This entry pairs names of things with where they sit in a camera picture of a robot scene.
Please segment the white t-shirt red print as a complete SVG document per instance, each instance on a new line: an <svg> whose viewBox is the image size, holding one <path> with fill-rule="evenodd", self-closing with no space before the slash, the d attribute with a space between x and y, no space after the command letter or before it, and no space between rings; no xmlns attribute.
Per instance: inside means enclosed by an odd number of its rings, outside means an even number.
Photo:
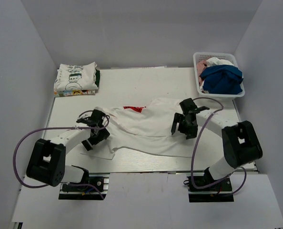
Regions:
<svg viewBox="0 0 283 229"><path fill-rule="evenodd" d="M172 134L175 113L181 113L179 99L156 98L144 107L99 107L110 116L110 136L95 145L88 154L112 160L117 150L132 149L157 156L192 156L194 139L179 132Z"/></svg>

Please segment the blue t-shirt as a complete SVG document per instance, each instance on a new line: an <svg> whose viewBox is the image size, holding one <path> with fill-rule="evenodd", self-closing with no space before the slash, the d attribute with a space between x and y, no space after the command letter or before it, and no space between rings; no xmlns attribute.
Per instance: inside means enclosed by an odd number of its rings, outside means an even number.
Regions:
<svg viewBox="0 0 283 229"><path fill-rule="evenodd" d="M203 90L210 94L240 94L243 91L243 73L235 66L207 67L200 77L204 82Z"/></svg>

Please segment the plain white t-shirt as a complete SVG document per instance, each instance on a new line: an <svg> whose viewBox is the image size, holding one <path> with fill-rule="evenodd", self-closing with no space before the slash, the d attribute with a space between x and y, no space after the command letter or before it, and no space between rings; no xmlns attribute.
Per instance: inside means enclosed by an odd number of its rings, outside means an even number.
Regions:
<svg viewBox="0 0 283 229"><path fill-rule="evenodd" d="M211 57L206 60L207 67L218 66L218 65L230 65L234 66L234 64L228 60L219 59L217 57Z"/></svg>

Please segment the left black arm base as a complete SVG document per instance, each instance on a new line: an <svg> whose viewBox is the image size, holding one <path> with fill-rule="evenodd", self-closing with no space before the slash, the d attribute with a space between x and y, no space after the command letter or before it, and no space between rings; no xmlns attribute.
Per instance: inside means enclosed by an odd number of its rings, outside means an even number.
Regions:
<svg viewBox="0 0 283 229"><path fill-rule="evenodd" d="M73 185L62 183L59 191L59 200L104 200L109 185L108 175L90 175L87 180L90 186L75 187Z"/></svg>

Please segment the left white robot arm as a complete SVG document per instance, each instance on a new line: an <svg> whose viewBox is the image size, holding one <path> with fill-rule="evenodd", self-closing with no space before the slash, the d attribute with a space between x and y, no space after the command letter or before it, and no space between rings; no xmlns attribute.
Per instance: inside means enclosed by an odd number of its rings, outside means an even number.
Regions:
<svg viewBox="0 0 283 229"><path fill-rule="evenodd" d="M66 155L79 144L90 151L106 140L110 136L106 128L109 120L109 115L93 110L90 116L78 118L77 123L84 126L73 127L49 140L37 140L27 166L27 177L52 187L70 183L78 190L87 189L90 184L88 170L65 165Z"/></svg>

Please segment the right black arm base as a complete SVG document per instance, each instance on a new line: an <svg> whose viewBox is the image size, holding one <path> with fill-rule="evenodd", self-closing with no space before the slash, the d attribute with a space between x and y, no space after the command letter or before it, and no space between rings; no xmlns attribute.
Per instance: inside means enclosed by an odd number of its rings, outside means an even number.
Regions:
<svg viewBox="0 0 283 229"><path fill-rule="evenodd" d="M232 185L229 178L219 184L204 189L196 189L191 183L191 177L187 177L183 184L188 188L190 203L234 202Z"/></svg>

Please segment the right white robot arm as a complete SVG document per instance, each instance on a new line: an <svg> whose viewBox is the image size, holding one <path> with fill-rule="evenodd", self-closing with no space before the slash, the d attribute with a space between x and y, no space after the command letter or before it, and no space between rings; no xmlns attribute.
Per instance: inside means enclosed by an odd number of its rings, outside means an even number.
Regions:
<svg viewBox="0 0 283 229"><path fill-rule="evenodd" d="M251 122L233 122L218 114L224 107L211 112L206 106L198 107L194 99L188 98L179 103L182 113L174 115L171 133L179 131L186 139L195 139L192 152L194 162L197 147L205 129L222 139L223 156L204 171L202 184L196 185L191 176L194 189L216 190L235 170L262 158L263 150Z"/></svg>

